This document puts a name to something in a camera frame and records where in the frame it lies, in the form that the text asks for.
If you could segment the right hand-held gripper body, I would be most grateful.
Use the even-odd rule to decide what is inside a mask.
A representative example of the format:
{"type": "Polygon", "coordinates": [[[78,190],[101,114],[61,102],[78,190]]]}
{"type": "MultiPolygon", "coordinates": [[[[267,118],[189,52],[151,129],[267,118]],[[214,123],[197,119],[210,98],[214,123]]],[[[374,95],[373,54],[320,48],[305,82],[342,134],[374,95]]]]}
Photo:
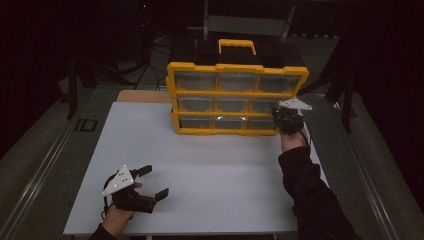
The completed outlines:
{"type": "Polygon", "coordinates": [[[311,105],[297,98],[280,101],[276,107],[280,109],[280,116],[273,117],[274,123],[281,133],[287,135],[303,129],[304,117],[300,110],[312,110],[311,105]]]}

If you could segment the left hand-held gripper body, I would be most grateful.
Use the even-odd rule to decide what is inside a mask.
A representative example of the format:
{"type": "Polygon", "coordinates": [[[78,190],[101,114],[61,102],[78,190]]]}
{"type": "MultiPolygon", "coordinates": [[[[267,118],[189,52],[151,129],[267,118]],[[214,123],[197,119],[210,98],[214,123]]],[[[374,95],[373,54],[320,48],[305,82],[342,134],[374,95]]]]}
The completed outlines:
{"type": "Polygon", "coordinates": [[[152,213],[157,203],[154,197],[142,196],[135,190],[135,178],[137,170],[130,170],[124,165],[114,175],[110,176],[104,185],[102,197],[104,201],[104,213],[110,204],[107,197],[112,197],[112,203],[122,210],[152,213]]]}

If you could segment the clear plastic drawer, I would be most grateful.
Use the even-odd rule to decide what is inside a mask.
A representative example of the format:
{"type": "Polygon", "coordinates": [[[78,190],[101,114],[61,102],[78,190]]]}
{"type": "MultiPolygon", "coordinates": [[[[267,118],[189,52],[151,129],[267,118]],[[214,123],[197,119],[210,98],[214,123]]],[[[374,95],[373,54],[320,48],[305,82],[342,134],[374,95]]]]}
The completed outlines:
{"type": "Polygon", "coordinates": [[[276,99],[255,99],[252,105],[254,113],[271,114],[272,109],[278,105],[279,101],[276,99]]]}

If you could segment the yellow black organizer cabinet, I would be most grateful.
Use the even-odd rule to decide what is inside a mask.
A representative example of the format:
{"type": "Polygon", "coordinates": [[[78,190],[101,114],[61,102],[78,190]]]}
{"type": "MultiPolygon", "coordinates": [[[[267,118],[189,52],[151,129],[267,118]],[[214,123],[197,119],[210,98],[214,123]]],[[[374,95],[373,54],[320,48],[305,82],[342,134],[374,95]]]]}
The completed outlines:
{"type": "Polygon", "coordinates": [[[267,136],[276,135],[278,128],[275,127],[273,131],[247,130],[238,133],[234,131],[218,131],[214,133],[205,129],[181,130],[178,127],[178,119],[173,114],[173,108],[176,106],[175,74],[177,72],[248,72],[272,75],[299,75],[301,79],[288,99],[292,99],[297,95],[309,75],[309,71],[299,52],[292,44],[232,39],[219,39],[217,42],[177,39],[171,51],[166,77],[166,85],[172,102],[171,121],[177,133],[195,135],[238,134],[244,136],[267,136]]]}

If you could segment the person's right hand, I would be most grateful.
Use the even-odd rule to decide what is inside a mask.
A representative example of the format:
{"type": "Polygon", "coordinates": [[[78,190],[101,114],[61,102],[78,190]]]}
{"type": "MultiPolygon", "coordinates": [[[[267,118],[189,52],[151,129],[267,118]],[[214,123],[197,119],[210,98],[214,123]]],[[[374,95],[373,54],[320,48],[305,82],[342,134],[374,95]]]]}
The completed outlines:
{"type": "Polygon", "coordinates": [[[300,132],[296,132],[292,135],[281,134],[280,137],[282,152],[287,152],[298,147],[308,146],[308,132],[305,129],[302,129],[300,132]]]}

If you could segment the person's left hand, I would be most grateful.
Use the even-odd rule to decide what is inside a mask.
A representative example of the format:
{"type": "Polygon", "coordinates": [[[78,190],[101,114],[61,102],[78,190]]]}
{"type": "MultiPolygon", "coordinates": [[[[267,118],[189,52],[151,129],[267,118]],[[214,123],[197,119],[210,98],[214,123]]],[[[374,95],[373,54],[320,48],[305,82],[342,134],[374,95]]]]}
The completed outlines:
{"type": "Polygon", "coordinates": [[[111,203],[101,226],[113,237],[118,237],[133,218],[134,214],[134,211],[119,209],[115,203],[111,203]]]}

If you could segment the black tripod stand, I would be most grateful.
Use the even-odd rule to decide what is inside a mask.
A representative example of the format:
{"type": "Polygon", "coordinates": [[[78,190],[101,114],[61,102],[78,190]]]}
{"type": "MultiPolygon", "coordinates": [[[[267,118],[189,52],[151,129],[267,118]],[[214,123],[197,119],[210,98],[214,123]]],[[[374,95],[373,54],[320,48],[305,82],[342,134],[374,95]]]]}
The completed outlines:
{"type": "Polygon", "coordinates": [[[337,103],[339,98],[343,97],[341,123],[347,133],[351,132],[350,117],[355,80],[352,68],[356,58],[355,49],[351,48],[351,43],[356,44],[357,41],[351,40],[350,37],[341,36],[318,80],[302,87],[298,92],[299,95],[304,95],[329,83],[330,87],[324,97],[332,103],[337,103]]]}
{"type": "Polygon", "coordinates": [[[68,119],[72,119],[78,109],[78,80],[85,88],[96,86],[92,61],[86,56],[75,55],[68,62],[69,92],[65,98],[68,103],[68,119]]]}

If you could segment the wooden board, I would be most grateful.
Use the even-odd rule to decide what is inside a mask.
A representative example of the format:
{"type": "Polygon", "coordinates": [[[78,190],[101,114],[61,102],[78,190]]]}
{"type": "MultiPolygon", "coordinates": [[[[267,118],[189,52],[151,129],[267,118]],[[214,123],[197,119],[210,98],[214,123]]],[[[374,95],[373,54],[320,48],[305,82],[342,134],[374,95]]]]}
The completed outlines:
{"type": "Polygon", "coordinates": [[[158,90],[122,90],[117,102],[133,103],[170,103],[171,97],[166,91],[158,90]]]}

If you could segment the grid of clear drawers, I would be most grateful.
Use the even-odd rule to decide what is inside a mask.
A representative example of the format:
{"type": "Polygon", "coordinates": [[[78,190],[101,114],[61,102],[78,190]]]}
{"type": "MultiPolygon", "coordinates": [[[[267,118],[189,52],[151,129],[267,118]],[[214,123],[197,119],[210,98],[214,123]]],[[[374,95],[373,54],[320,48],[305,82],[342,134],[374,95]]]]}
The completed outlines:
{"type": "Polygon", "coordinates": [[[271,114],[254,113],[253,101],[286,100],[300,79],[293,74],[177,72],[173,114],[181,130],[273,131],[271,114]]]}

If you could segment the metal floor rail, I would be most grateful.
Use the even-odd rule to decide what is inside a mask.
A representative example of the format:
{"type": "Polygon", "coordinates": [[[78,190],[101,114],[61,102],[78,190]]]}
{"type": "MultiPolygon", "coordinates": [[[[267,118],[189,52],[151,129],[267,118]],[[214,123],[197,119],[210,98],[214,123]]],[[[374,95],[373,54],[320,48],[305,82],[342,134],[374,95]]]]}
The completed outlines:
{"type": "Polygon", "coordinates": [[[47,110],[0,160],[0,240],[12,240],[59,155],[73,121],[47,110]]]}
{"type": "Polygon", "coordinates": [[[351,133],[341,122],[341,103],[329,106],[353,154],[357,175],[383,240],[424,240],[424,215],[362,99],[354,101],[351,133]]]}

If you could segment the grey metal frame stand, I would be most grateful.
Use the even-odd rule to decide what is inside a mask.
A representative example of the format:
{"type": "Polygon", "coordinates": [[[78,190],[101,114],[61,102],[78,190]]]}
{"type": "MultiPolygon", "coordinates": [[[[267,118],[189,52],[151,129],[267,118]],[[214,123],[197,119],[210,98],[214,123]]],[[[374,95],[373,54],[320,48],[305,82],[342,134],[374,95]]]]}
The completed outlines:
{"type": "Polygon", "coordinates": [[[203,2],[202,26],[197,27],[201,31],[202,39],[206,41],[212,33],[241,34],[269,36],[284,42],[291,27],[292,19],[296,10],[296,3],[287,0],[281,8],[284,17],[259,18],[242,16],[225,16],[210,13],[210,6],[217,0],[201,0],[203,2]]]}

